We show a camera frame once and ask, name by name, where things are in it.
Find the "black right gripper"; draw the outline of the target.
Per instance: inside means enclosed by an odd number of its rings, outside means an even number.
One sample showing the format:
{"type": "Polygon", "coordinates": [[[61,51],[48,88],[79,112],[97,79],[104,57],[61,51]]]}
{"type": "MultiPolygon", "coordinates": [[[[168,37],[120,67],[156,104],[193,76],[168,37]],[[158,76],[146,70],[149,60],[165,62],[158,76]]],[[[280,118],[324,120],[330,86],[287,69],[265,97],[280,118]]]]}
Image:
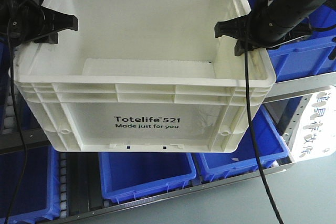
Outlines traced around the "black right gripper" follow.
{"type": "Polygon", "coordinates": [[[238,39],[234,47],[236,57],[257,48],[277,48],[311,35],[308,25],[301,24],[311,13],[312,0],[256,0],[248,15],[217,22],[214,36],[238,39]],[[246,45],[240,40],[245,37],[246,45]]]}

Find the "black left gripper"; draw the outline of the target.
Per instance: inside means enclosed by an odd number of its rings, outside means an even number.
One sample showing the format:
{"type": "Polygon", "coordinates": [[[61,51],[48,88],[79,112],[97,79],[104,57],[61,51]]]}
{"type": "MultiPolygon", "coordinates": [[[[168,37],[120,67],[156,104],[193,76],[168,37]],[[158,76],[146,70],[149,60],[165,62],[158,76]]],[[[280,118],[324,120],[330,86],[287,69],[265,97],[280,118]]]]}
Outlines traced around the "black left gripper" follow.
{"type": "Polygon", "coordinates": [[[58,44],[58,33],[78,30],[78,18],[35,3],[34,0],[1,0],[1,44],[19,46],[58,44]]]}

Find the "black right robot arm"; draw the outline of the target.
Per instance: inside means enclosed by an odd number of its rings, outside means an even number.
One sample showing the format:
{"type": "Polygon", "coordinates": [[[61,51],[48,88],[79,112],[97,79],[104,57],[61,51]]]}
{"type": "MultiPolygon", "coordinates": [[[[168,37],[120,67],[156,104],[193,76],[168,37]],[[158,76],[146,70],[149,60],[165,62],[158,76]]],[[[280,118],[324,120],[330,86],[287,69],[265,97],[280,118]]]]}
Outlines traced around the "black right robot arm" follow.
{"type": "Polygon", "coordinates": [[[326,3],[335,6],[335,0],[256,0],[247,15],[217,22],[214,36],[235,38],[236,56],[258,48],[278,49],[315,31],[335,29],[335,25],[314,27],[308,22],[309,15],[326,3]]]}

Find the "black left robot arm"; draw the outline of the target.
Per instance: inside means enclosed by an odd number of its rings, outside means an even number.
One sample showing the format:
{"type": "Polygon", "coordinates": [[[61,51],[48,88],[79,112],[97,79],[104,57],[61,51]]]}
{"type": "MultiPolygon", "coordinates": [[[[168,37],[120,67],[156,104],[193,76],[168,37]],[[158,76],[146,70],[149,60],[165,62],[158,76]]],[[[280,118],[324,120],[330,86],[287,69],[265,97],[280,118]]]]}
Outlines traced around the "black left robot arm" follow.
{"type": "Polygon", "coordinates": [[[12,46],[58,43],[58,33],[78,30],[75,15],[38,5],[34,0],[1,0],[1,36],[12,46]]]}

